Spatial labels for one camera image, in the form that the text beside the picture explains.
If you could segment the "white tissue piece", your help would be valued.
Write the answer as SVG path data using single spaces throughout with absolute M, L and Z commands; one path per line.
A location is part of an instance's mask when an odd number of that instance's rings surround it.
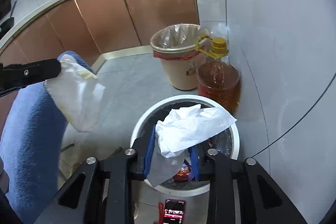
M 188 179 L 199 178 L 196 145 L 218 135 L 236 119 L 223 107 L 201 108 L 200 104 L 170 110 L 163 121 L 157 121 L 151 133 L 153 151 L 147 159 L 147 180 L 156 187 L 178 173 L 187 157 L 191 170 Z

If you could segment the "white trash bucket black liner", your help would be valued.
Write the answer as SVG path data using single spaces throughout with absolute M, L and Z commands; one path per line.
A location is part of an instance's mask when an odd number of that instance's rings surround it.
M 201 129 L 201 123 L 197 122 L 201 116 L 197 114 L 201 108 L 197 105 L 205 105 L 207 107 L 214 107 L 221 109 L 219 111 L 209 110 L 205 115 L 206 121 L 203 123 L 206 126 L 205 130 Z M 194 145 L 205 141 L 206 137 L 213 137 L 210 134 L 210 126 L 214 122 L 210 118 L 215 118 L 216 121 L 223 122 L 223 126 L 216 126 L 218 129 L 229 129 L 232 137 L 232 151 L 231 159 L 237 159 L 240 149 L 240 139 L 238 129 L 236 127 L 235 119 L 223 106 L 217 102 L 192 94 L 184 94 L 166 98 L 151 106 L 138 120 L 133 129 L 130 145 L 134 145 L 137 138 L 142 136 L 142 130 L 148 124 L 150 118 L 158 114 L 165 107 L 169 108 L 173 114 L 167 114 L 169 117 L 169 128 L 164 130 L 164 136 L 158 138 L 158 154 L 161 159 L 165 161 L 172 160 L 181 162 L 182 157 L 185 156 L 186 150 Z

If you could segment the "beige trash bin with liner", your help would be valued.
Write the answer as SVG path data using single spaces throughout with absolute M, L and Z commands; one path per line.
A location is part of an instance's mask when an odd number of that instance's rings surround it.
M 161 61 L 171 86 L 184 91 L 197 88 L 197 67 L 205 57 L 195 49 L 195 44 L 205 49 L 208 36 L 208 30 L 200 25 L 175 24 L 151 37 L 153 57 Z

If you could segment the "brown kitchen cabinets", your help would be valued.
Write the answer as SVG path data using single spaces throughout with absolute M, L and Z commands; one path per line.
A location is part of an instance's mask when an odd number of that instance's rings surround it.
M 196 0 L 50 0 L 1 39 L 1 62 L 24 64 L 70 50 L 99 67 L 106 53 L 147 46 L 167 26 L 198 22 Z

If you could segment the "black wok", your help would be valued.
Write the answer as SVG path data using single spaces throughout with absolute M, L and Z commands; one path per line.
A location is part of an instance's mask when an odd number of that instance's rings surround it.
M 13 12 L 14 12 L 14 9 L 16 7 L 16 4 L 17 4 L 17 1 L 14 2 L 14 5 L 11 9 L 10 17 L 0 25 L 0 28 L 1 28 L 0 36 L 1 36 L 1 38 L 3 38 L 5 36 L 5 34 L 7 34 L 9 32 L 9 30 L 14 26 Z

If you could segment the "blue towel table cover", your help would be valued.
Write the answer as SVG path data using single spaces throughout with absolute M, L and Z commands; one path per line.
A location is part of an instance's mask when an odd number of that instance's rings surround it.
M 93 168 L 80 165 L 58 186 L 67 120 L 44 83 L 16 91 L 1 135 L 1 223 L 82 223 Z

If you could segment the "smartphone with red screen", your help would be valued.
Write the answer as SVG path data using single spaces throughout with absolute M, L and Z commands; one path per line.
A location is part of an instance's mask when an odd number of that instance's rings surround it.
M 186 201 L 168 198 L 158 203 L 159 224 L 182 224 Z

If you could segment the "yellow capped oil bottle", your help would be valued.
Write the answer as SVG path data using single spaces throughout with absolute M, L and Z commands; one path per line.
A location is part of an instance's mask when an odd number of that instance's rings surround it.
M 230 57 L 227 40 L 202 35 L 195 43 L 195 49 L 205 57 L 197 67 L 199 95 L 234 114 L 240 100 L 241 72 Z

